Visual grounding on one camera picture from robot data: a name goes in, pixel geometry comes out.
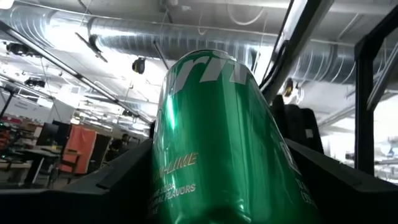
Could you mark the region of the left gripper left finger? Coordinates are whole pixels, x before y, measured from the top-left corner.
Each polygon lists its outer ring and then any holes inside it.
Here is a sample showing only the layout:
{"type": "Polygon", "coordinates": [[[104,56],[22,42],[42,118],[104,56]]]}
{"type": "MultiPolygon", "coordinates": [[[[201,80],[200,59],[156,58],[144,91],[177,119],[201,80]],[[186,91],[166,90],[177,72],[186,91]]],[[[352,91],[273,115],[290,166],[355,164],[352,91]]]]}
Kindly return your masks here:
{"type": "Polygon", "coordinates": [[[60,190],[0,190],[0,224],[145,224],[152,143],[60,190]]]}

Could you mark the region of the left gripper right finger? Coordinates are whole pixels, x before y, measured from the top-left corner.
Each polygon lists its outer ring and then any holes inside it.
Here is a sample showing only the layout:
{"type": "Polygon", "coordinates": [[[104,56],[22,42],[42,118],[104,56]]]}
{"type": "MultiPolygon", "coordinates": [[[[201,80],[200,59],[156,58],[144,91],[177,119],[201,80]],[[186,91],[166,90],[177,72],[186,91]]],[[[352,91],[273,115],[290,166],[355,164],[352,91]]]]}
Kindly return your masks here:
{"type": "Polygon", "coordinates": [[[398,185],[285,142],[326,224],[398,224],[398,185]]]}

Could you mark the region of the green soda can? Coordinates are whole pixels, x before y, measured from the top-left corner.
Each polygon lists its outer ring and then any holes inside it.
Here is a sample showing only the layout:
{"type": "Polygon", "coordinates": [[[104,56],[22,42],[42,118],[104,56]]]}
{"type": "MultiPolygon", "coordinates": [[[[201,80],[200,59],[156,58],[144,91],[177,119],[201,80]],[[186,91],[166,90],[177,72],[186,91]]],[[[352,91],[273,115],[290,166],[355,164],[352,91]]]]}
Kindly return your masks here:
{"type": "Polygon", "coordinates": [[[322,224],[247,66],[196,50],[162,85],[150,224],[322,224]]]}

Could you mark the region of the dark hanging cloth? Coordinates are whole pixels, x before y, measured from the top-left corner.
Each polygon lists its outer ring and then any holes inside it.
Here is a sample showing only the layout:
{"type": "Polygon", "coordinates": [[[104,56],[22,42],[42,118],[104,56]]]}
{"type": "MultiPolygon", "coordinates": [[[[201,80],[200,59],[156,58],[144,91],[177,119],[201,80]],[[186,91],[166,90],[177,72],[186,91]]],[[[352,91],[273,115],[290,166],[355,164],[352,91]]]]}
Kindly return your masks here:
{"type": "Polygon", "coordinates": [[[109,136],[99,133],[96,135],[95,145],[89,161],[88,173],[91,173],[101,167],[110,140],[111,137],[109,136]]]}

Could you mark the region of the person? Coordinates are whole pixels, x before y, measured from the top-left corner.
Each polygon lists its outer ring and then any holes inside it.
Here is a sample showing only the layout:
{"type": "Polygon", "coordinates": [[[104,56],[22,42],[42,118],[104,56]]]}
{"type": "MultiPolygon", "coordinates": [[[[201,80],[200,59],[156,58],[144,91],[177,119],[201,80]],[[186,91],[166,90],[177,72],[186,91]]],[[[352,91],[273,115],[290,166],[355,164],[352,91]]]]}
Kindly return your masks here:
{"type": "Polygon", "coordinates": [[[121,139],[114,139],[108,147],[108,151],[105,155],[105,161],[109,162],[117,158],[123,147],[128,144],[128,141],[129,135],[126,133],[122,135],[121,139]]]}

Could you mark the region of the black desk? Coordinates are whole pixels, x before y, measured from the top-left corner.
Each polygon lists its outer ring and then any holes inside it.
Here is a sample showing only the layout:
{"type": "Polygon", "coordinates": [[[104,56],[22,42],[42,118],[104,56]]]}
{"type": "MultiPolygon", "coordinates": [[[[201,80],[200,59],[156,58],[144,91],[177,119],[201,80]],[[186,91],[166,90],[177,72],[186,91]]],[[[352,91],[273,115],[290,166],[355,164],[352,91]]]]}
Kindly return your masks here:
{"type": "Polygon", "coordinates": [[[21,153],[24,159],[26,159],[27,161],[32,161],[31,167],[24,180],[24,183],[26,185],[32,185],[35,182],[44,160],[50,159],[56,161],[59,158],[59,154],[49,152],[43,149],[20,149],[16,150],[16,152],[21,153]]]}

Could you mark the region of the black computer monitor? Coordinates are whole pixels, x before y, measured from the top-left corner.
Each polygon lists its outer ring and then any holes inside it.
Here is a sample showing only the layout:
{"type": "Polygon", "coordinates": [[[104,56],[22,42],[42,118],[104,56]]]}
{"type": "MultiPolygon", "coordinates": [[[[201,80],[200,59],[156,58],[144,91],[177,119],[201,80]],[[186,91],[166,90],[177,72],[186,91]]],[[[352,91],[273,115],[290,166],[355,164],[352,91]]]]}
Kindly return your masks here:
{"type": "Polygon", "coordinates": [[[37,146],[50,146],[54,142],[58,146],[65,146],[70,134],[70,124],[59,121],[52,121],[52,123],[44,123],[40,135],[37,139],[37,146]]]}

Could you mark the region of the black ceiling spotlight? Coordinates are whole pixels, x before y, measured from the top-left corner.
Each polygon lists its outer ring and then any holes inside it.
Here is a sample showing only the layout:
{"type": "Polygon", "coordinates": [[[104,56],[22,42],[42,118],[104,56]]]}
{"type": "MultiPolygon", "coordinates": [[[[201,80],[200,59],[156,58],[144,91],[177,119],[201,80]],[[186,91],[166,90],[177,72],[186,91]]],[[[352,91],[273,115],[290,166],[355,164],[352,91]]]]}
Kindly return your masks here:
{"type": "Polygon", "coordinates": [[[145,62],[145,58],[139,57],[132,63],[132,70],[142,75],[145,71],[145,62]]]}
{"type": "Polygon", "coordinates": [[[14,55],[18,55],[21,57],[38,57],[41,58],[41,54],[39,54],[37,51],[34,49],[23,45],[23,44],[17,44],[17,43],[8,43],[6,44],[6,50],[14,55]]]}
{"type": "Polygon", "coordinates": [[[46,82],[38,77],[29,77],[27,80],[24,81],[24,84],[30,87],[41,87],[45,88],[46,82]]]}

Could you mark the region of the black rig beam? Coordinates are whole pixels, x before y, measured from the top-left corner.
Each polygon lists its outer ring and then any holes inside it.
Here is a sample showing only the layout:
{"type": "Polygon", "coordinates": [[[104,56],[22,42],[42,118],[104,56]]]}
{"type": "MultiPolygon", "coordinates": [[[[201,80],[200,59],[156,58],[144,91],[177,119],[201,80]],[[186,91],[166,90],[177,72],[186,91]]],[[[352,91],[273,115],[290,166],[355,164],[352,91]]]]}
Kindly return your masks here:
{"type": "Polygon", "coordinates": [[[275,98],[290,69],[310,41],[311,34],[333,3],[334,0],[290,0],[263,81],[259,85],[267,102],[275,98]]]}

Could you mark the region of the black rig post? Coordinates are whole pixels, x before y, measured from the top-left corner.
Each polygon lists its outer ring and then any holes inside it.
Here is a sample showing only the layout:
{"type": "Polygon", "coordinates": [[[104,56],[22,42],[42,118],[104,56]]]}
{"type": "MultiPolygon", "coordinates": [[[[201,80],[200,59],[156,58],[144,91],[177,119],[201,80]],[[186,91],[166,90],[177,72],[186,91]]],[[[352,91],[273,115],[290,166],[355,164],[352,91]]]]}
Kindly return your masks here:
{"type": "Polygon", "coordinates": [[[384,39],[398,28],[398,5],[354,48],[356,61],[354,168],[374,175],[374,110],[383,96],[391,75],[398,72],[398,45],[374,81],[373,61],[384,39]]]}

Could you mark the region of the silver ventilation duct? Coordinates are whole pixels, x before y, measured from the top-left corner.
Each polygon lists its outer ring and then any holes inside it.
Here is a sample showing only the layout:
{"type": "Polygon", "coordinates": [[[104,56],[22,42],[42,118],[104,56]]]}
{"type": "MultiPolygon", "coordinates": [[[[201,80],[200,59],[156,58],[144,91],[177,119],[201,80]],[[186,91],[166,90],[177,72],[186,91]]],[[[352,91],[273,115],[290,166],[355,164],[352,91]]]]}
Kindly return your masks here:
{"type": "MultiPolygon", "coordinates": [[[[248,67],[258,50],[273,48],[275,34],[255,34],[225,29],[125,21],[83,16],[42,7],[16,5],[0,9],[0,21],[38,44],[64,51],[76,51],[81,45],[77,35],[92,36],[102,52],[158,57],[159,44],[167,60],[178,60],[196,49],[219,49],[248,67]]],[[[354,48],[350,45],[311,40],[294,65],[290,76],[297,80],[352,84],[356,79],[354,48]]]]}

